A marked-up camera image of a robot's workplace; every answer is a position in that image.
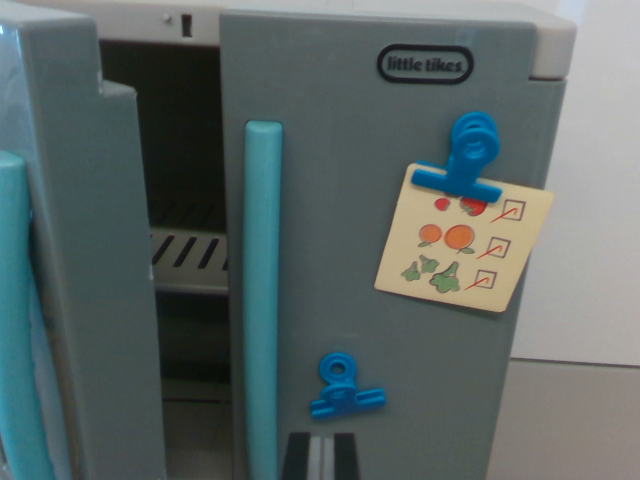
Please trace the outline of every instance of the toy refrigerator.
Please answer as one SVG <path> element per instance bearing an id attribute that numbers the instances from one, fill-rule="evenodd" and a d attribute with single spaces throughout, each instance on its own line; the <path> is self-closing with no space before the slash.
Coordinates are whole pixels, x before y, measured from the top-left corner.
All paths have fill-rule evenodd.
<path id="1" fill-rule="evenodd" d="M 50 8 L 0 2 L 15 480 L 485 478 L 575 27 L 498 3 L 28 3 Z M 233 472 L 194 440 L 206 471 L 175 473 L 176 431 L 229 417 Z"/>

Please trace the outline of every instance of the orange illustration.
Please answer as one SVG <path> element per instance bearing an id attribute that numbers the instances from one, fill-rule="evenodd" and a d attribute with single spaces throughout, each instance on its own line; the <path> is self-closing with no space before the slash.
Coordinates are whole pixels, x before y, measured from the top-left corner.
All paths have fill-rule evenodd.
<path id="1" fill-rule="evenodd" d="M 462 253 L 474 253 L 474 250 L 469 248 L 469 245 L 473 243 L 473 239 L 473 230 L 468 225 L 451 227 L 444 235 L 444 243 L 446 243 L 449 248 L 453 248 Z"/>
<path id="2" fill-rule="evenodd" d="M 419 235 L 422 243 L 418 246 L 426 247 L 427 245 L 436 243 L 442 238 L 442 230 L 440 230 L 440 227 L 437 225 L 429 224 L 420 229 Z"/>

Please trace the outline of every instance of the door handle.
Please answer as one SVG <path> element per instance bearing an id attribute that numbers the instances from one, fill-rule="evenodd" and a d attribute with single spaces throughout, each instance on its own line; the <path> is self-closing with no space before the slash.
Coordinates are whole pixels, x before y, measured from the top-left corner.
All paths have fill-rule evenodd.
<path id="1" fill-rule="evenodd" d="M 282 125 L 245 127 L 243 327 L 249 471 L 278 478 L 278 252 Z"/>
<path id="2" fill-rule="evenodd" d="M 31 352 L 29 222 L 26 164 L 0 152 L 0 436 L 15 480 L 55 480 Z"/>

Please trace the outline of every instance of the blue binder clip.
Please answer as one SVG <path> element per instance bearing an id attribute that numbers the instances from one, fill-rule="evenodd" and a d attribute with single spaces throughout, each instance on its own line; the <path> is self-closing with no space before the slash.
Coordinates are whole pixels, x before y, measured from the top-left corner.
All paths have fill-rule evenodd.
<path id="1" fill-rule="evenodd" d="M 355 360 L 346 353 L 331 353 L 320 362 L 320 376 L 329 384 L 311 402 L 311 416 L 315 420 L 349 415 L 382 407 L 387 403 L 384 390 L 358 391 Z"/>
<path id="2" fill-rule="evenodd" d="M 411 183 L 420 187 L 441 190 L 452 195 L 493 203 L 498 201 L 502 190 L 477 183 L 482 169 L 500 153 L 498 130 L 493 119 L 483 112 L 463 115 L 451 131 L 451 154 L 447 162 L 447 173 L 442 175 L 425 170 L 416 170 Z"/>

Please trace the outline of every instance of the little tikes logo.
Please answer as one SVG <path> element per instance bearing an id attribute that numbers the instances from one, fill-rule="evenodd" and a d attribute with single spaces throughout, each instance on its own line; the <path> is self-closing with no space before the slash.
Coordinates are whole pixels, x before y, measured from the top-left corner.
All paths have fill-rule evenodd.
<path id="1" fill-rule="evenodd" d="M 378 55 L 378 72 L 395 83 L 456 85 L 473 71 L 473 56 L 464 47 L 389 45 Z"/>

